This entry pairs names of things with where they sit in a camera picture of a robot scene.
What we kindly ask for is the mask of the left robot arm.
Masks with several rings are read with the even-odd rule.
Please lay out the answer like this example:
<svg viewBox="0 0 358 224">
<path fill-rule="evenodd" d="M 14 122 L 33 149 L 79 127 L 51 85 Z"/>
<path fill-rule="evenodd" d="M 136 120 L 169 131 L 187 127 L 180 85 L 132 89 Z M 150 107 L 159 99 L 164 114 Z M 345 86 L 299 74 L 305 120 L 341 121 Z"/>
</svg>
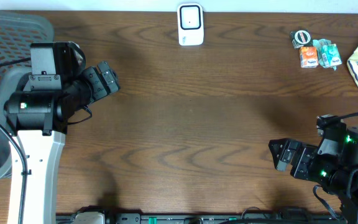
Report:
<svg viewBox="0 0 358 224">
<path fill-rule="evenodd" d="M 107 62 L 86 66 L 74 42 L 30 45 L 32 70 L 4 104 L 12 177 L 8 223 L 55 223 L 60 157 L 70 118 L 120 90 Z"/>
</svg>

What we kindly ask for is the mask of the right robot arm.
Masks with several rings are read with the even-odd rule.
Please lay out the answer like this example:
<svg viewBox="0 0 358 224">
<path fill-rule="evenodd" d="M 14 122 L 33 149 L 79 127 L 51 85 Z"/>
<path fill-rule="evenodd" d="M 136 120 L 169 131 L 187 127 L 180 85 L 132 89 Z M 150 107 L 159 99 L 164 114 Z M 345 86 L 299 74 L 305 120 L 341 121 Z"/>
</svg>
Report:
<svg viewBox="0 0 358 224">
<path fill-rule="evenodd" d="M 337 196 L 342 217 L 348 223 L 358 223 L 358 126 L 336 123 L 319 132 L 317 146 L 290 138 L 269 141 L 275 169 L 284 171 L 291 165 L 292 177 L 314 182 Z"/>
</svg>

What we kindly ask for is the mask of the teal small snack packet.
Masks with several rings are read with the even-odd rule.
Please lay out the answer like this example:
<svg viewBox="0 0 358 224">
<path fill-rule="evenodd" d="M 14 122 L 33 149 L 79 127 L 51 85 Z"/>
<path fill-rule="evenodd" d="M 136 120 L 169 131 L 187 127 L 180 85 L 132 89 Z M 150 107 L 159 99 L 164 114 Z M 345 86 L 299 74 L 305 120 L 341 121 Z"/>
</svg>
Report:
<svg viewBox="0 0 358 224">
<path fill-rule="evenodd" d="M 342 64 L 341 56 L 336 44 L 323 45 L 319 52 L 322 67 L 336 70 L 337 66 Z"/>
</svg>

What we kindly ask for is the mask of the white barcode scanner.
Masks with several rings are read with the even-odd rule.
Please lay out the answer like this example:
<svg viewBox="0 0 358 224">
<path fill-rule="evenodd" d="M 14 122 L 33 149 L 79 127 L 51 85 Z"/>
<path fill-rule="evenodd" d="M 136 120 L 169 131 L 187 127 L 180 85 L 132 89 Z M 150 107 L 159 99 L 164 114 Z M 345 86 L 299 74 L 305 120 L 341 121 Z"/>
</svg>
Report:
<svg viewBox="0 0 358 224">
<path fill-rule="evenodd" d="M 201 45 L 204 41 L 203 8 L 198 3 L 177 7 L 178 43 L 181 46 Z"/>
</svg>

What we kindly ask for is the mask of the teal long snack packet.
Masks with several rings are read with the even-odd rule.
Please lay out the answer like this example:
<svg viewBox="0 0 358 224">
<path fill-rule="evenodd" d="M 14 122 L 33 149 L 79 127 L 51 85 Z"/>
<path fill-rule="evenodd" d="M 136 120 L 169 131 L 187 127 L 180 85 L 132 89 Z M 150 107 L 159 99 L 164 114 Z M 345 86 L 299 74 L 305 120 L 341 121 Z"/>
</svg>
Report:
<svg viewBox="0 0 358 224">
<path fill-rule="evenodd" d="M 330 40 L 327 39 L 313 39 L 312 40 L 312 44 L 313 47 L 316 48 L 317 54 L 318 54 L 318 60 L 319 60 L 319 64 L 323 67 L 323 68 L 329 68 L 329 65 L 324 62 L 323 60 L 323 56 L 322 56 L 322 49 L 324 45 L 331 45 L 332 42 Z"/>
</svg>

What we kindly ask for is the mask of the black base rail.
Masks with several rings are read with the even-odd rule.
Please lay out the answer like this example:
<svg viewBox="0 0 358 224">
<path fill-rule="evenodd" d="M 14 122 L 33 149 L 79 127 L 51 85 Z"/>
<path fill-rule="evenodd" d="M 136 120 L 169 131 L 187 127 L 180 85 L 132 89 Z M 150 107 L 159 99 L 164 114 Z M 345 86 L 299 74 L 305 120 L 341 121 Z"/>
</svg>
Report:
<svg viewBox="0 0 358 224">
<path fill-rule="evenodd" d="M 310 213 L 304 208 L 284 207 L 276 212 L 257 207 L 242 213 L 144 213 L 140 210 L 118 210 L 103 207 L 83 207 L 72 214 L 56 216 L 56 223 L 105 224 L 214 224 L 214 223 L 346 223 L 331 215 Z"/>
</svg>

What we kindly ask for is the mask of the black plastic mesh basket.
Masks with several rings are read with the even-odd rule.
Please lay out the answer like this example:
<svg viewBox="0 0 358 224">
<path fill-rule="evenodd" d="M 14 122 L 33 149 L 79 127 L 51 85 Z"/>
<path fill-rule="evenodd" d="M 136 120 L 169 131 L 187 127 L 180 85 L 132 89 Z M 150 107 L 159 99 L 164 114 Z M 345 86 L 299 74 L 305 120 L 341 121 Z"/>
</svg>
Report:
<svg viewBox="0 0 358 224">
<path fill-rule="evenodd" d="M 30 44 L 53 39 L 54 29 L 46 18 L 0 11 L 0 125 L 6 125 L 4 103 L 21 76 L 31 71 Z M 0 131 L 0 179 L 10 177 L 11 166 L 9 141 Z"/>
</svg>

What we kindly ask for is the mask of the orange small snack box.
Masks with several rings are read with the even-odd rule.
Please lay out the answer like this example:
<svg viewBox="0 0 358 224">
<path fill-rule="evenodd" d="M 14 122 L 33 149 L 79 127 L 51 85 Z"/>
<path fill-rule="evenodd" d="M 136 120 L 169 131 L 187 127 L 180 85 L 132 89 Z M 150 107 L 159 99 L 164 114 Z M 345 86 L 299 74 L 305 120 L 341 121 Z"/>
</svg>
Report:
<svg viewBox="0 0 358 224">
<path fill-rule="evenodd" d="M 319 65 L 316 47 L 300 47 L 301 68 L 316 68 Z"/>
</svg>

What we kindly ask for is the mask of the dark green round-label box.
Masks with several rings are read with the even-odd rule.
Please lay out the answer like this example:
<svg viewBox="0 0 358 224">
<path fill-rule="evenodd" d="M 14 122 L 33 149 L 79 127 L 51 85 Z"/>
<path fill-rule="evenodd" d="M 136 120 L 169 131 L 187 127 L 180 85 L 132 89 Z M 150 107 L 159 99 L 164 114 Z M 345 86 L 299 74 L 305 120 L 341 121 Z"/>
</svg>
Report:
<svg viewBox="0 0 358 224">
<path fill-rule="evenodd" d="M 290 38 L 294 49 L 299 49 L 300 47 L 311 47 L 313 45 L 311 34 L 307 29 L 291 31 Z"/>
</svg>

